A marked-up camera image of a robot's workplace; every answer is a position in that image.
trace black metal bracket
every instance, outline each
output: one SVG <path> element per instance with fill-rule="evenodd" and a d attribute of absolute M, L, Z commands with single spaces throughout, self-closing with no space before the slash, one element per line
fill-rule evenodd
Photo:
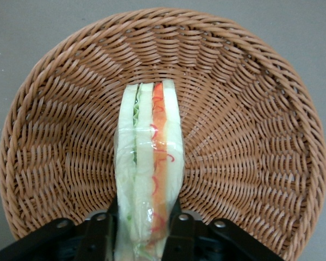
<path fill-rule="evenodd" d="M 107 212 L 75 226 L 56 219 L 0 251 L 0 261 L 113 261 L 117 198 Z M 181 211 L 176 201 L 162 261 L 282 261 L 270 249 L 227 219 L 209 225 Z"/>

